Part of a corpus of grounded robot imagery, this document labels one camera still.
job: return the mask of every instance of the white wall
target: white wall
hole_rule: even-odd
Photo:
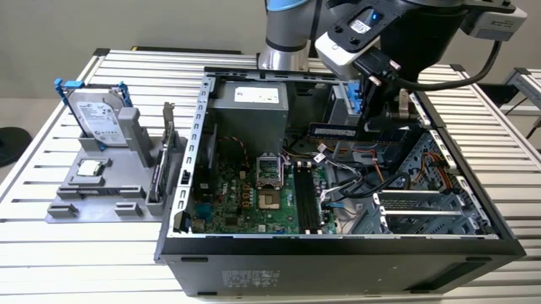
[[[493,81],[514,67],[541,67],[541,1],[515,3],[531,17],[504,46]],[[0,0],[0,97],[54,97],[54,79],[75,78],[95,48],[177,46],[253,54],[262,50],[265,27],[264,0]],[[444,62],[476,73],[491,45],[460,34]]]

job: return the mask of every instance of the aluminum extrusion table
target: aluminum extrusion table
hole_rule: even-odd
[[[142,112],[141,124],[156,135],[164,131],[164,103],[176,103],[176,124],[180,134],[188,135],[205,66],[254,68],[256,57],[110,51],[91,58],[78,80],[90,84],[125,81]],[[310,66],[312,71],[328,72],[317,60]],[[423,73],[421,82],[465,77],[449,65],[437,65]],[[154,263],[161,223],[43,221],[79,150],[79,127],[59,104],[0,185],[0,295],[7,295],[0,302],[541,303],[541,157],[479,86],[429,92],[429,98],[527,249],[520,261],[444,296],[186,298],[170,268]]]

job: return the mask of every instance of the motherboard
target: motherboard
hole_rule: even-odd
[[[277,177],[269,168],[272,164],[266,161],[261,165],[260,174],[272,178]],[[262,187],[262,184],[258,183],[256,162],[250,163],[250,168],[253,169],[249,170],[237,163],[220,164],[213,200],[196,204],[193,232],[208,234],[335,234],[333,213],[321,210],[317,201],[321,190],[326,188],[324,168],[304,168],[304,172],[310,174],[309,192],[312,193],[296,192],[304,182],[296,180],[296,170],[298,173],[301,170],[293,165],[286,166],[280,162],[281,187]],[[306,231],[302,225],[306,212],[304,209],[298,209],[300,194],[305,200],[304,204],[312,208],[308,212],[317,217],[317,230],[312,232]]]

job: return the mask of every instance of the green circuit board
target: green circuit board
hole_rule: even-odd
[[[296,181],[292,166],[285,168],[281,190],[257,189],[256,170],[246,172],[246,176],[241,171],[242,168],[232,163],[221,164],[216,199],[210,205],[205,223],[200,219],[198,212],[196,213],[194,232],[298,234]],[[325,170],[314,169],[313,176],[314,184],[321,184],[326,180]],[[325,234],[336,233],[333,214],[321,231]]]

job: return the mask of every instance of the open computer tower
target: open computer tower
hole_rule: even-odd
[[[371,132],[356,93],[206,69],[157,249],[189,296],[445,293],[526,255],[427,95]]]

